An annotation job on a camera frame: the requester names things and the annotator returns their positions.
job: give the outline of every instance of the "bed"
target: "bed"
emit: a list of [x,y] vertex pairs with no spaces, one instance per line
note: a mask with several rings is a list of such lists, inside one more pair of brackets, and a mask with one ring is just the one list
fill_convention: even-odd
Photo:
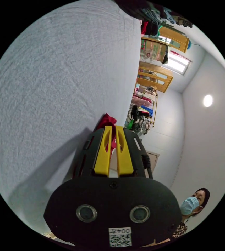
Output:
[[139,55],[139,20],[111,0],[81,0],[30,25],[1,58],[0,194],[38,233],[101,116],[124,125]]

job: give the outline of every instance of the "circular sensor lens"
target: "circular sensor lens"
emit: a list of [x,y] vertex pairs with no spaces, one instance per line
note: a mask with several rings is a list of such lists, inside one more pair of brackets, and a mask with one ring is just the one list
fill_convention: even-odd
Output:
[[143,223],[150,217],[150,210],[146,206],[136,206],[130,212],[130,219],[135,223]]
[[76,215],[83,222],[92,222],[97,217],[97,211],[90,205],[81,205],[77,208]]

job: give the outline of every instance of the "surgical face mask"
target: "surgical face mask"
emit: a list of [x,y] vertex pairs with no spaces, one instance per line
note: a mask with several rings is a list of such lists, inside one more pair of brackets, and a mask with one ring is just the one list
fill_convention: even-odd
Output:
[[197,197],[189,197],[186,200],[184,200],[180,206],[181,214],[182,215],[189,215],[198,206],[200,206],[200,203],[199,203]]

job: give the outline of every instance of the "red cloth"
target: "red cloth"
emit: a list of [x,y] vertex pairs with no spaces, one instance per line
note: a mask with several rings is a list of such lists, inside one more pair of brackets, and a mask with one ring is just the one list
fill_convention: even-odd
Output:
[[112,151],[114,148],[116,148],[116,124],[117,120],[111,116],[109,116],[107,113],[101,118],[100,122],[96,126],[95,130],[105,128],[105,126],[112,126],[112,146],[111,146],[111,156],[112,156]]
[[144,22],[143,28],[142,28],[142,31],[141,31],[141,34],[146,34],[146,27],[147,27],[147,24],[148,24],[148,22]]

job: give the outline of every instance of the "pink clothing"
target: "pink clothing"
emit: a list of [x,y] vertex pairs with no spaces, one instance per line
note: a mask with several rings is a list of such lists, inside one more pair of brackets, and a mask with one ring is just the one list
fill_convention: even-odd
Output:
[[152,100],[151,99],[149,99],[148,97],[139,97],[137,94],[133,94],[133,96],[135,96],[135,97],[138,97],[138,98],[141,98],[141,99],[143,99],[143,100],[146,100],[146,101],[148,101],[148,102],[150,102],[150,104],[152,104]]
[[144,99],[141,99],[141,98],[136,97],[136,96],[133,96],[133,97],[132,97],[131,102],[134,103],[134,104],[137,105],[137,106],[142,106],[142,105],[144,105],[144,106],[148,107],[148,106],[151,105],[151,103],[150,103],[148,100],[144,100]]

